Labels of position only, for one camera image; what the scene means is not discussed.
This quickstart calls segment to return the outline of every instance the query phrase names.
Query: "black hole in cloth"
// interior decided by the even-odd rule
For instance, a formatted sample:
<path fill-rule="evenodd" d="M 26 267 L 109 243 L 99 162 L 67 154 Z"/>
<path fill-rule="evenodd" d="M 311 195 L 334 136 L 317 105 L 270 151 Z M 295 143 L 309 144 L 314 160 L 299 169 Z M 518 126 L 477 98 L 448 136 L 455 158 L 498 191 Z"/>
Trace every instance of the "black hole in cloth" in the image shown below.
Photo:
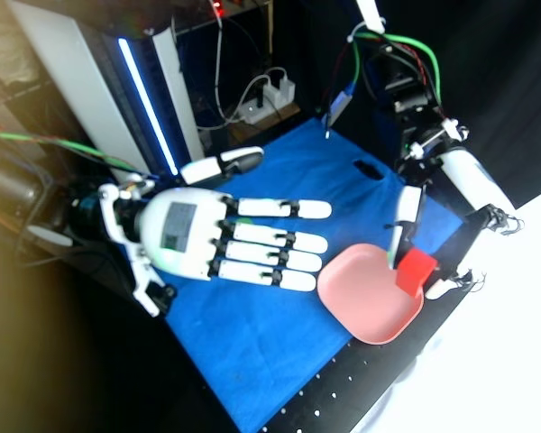
<path fill-rule="evenodd" d="M 365 161 L 356 160 L 353 162 L 353 165 L 367 178 L 371 178 L 373 180 L 381 180 L 383 178 L 383 175 L 376 169 L 374 165 L 371 165 Z"/>

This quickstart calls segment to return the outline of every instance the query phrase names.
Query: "power strip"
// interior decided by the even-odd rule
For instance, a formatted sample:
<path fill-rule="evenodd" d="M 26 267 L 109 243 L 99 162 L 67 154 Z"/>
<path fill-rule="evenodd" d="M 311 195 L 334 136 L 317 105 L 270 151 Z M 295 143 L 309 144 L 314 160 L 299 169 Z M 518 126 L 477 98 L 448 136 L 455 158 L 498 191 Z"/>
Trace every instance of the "power strip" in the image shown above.
<path fill-rule="evenodd" d="M 262 88 L 262 106 L 257 106 L 256 98 L 242 104 L 238 113 L 247 124 L 256 124 L 295 100 L 295 83 L 288 78 L 280 80 L 279 88 L 272 84 L 265 84 Z"/>

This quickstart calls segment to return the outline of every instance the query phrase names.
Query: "pink plate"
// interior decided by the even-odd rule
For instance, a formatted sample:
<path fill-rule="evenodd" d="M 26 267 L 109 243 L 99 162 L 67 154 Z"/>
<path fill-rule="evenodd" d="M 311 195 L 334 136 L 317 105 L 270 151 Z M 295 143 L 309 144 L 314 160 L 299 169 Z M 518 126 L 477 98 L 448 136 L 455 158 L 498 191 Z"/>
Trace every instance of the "pink plate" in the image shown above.
<path fill-rule="evenodd" d="M 356 244 L 321 271 L 318 296 L 353 336 L 370 345 L 384 345 L 423 308 L 423 291 L 411 297 L 395 284 L 396 278 L 385 250 Z"/>

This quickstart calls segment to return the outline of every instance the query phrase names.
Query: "blue cloth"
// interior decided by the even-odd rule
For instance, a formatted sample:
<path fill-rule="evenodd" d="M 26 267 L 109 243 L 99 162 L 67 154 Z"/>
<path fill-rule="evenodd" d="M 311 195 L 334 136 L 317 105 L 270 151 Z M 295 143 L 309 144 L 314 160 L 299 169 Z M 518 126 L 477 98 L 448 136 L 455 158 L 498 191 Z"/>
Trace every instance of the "blue cloth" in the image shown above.
<path fill-rule="evenodd" d="M 383 179 L 360 173 L 353 166 L 359 159 Z M 390 230 L 383 226 L 394 220 L 401 187 L 388 167 L 336 133 L 325 140 L 323 127 L 310 120 L 267 145 L 259 168 L 221 190 L 238 198 L 330 202 L 326 220 L 253 221 L 324 236 L 327 263 L 352 244 L 388 247 Z M 432 200 L 424 215 L 417 245 L 431 253 L 460 220 Z M 162 275 L 179 289 L 170 327 L 242 432 L 261 428 L 350 339 L 316 291 Z"/>

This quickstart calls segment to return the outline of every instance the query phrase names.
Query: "white floor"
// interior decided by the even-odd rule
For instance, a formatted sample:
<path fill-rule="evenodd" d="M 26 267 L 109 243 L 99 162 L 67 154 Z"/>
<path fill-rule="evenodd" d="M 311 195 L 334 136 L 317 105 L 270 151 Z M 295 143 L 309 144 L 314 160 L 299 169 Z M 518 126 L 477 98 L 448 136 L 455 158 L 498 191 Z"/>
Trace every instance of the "white floor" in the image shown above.
<path fill-rule="evenodd" d="M 541 196 L 469 294 L 353 433 L 541 432 Z"/>

